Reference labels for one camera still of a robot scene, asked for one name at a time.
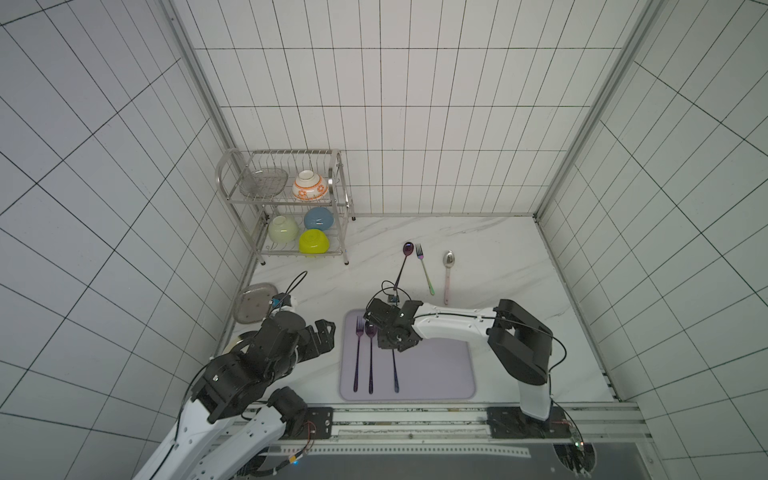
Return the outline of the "dark purple spoon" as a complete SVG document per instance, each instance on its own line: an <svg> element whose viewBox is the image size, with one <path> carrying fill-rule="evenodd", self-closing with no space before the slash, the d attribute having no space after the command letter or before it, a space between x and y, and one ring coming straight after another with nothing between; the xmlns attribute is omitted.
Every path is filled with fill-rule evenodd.
<svg viewBox="0 0 768 480"><path fill-rule="evenodd" d="M370 322L365 323L365 334L369 340L369 363L368 363L368 393L372 394L374 391L374 340L377 334L377 328Z"/></svg>

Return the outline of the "dark purple fork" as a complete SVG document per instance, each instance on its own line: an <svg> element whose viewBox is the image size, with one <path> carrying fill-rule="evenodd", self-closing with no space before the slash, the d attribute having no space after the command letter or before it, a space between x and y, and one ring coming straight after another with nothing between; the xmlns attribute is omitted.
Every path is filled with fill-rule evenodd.
<svg viewBox="0 0 768 480"><path fill-rule="evenodd" d="M357 336L356 355L355 355L355 371L353 379L353 391L357 392L359 389L359 359L360 359L360 346L362 336L365 333L365 321L361 316L357 317L355 325L355 333Z"/></svg>

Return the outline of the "purple magenta spoon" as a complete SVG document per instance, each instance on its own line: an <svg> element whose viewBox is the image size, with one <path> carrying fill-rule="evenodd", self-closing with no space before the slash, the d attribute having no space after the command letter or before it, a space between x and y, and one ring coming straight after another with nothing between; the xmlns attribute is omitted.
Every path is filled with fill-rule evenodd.
<svg viewBox="0 0 768 480"><path fill-rule="evenodd" d="M403 253L404 258L403 258L401 267L399 269L397 278L396 278L396 280L394 282L394 289L395 290L399 289L399 284L400 284L400 280L402 278L404 267L406 265L406 262L407 262L408 258L414 253L414 250L415 250L415 245L412 242L407 241L407 242L404 243L404 245L402 247L402 253Z"/></svg>

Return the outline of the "blue fork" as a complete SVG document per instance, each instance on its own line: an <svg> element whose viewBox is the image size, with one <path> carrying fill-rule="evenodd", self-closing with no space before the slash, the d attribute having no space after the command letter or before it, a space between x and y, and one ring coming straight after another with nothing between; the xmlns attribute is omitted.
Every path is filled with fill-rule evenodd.
<svg viewBox="0 0 768 480"><path fill-rule="evenodd" d="M396 353L397 353L396 350L391 351L392 371L393 371L393 389L395 393L399 393L400 382L399 382L398 369L397 369Z"/></svg>

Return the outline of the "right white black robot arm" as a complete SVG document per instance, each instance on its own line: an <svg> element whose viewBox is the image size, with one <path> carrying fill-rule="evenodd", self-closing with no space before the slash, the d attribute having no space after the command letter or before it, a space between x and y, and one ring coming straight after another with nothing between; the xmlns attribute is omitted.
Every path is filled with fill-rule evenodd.
<svg viewBox="0 0 768 480"><path fill-rule="evenodd" d="M583 435L570 414L551 397L553 332L522 306L501 299L486 309L456 309L407 300L401 306L369 301L358 323L375 334L384 350L404 352L431 339L488 345L507 374L518 382L517 407L486 410L491 436L501 439L565 439L581 448Z"/></svg>

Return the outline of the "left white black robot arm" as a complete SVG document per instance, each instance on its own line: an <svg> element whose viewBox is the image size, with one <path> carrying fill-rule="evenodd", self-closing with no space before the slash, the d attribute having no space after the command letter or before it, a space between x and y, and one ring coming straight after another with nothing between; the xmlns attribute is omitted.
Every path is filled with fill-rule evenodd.
<svg viewBox="0 0 768 480"><path fill-rule="evenodd" d="M176 423L139 479L272 476L330 434L332 410L311 408L291 388L273 390L294 367L333 350L334 323L307 324L279 311L213 358L193 383Z"/></svg>

